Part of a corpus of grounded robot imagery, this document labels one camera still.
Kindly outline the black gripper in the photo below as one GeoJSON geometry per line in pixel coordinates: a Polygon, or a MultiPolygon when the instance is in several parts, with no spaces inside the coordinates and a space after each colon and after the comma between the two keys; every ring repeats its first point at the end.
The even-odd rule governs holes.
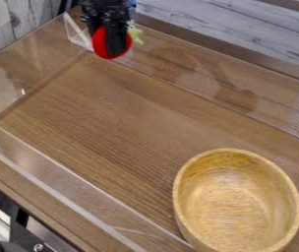
{"type": "Polygon", "coordinates": [[[95,34],[107,19],[108,56],[116,56],[127,49],[127,24],[130,21],[128,0],[79,0],[81,20],[87,23],[89,34],[95,34]]]}

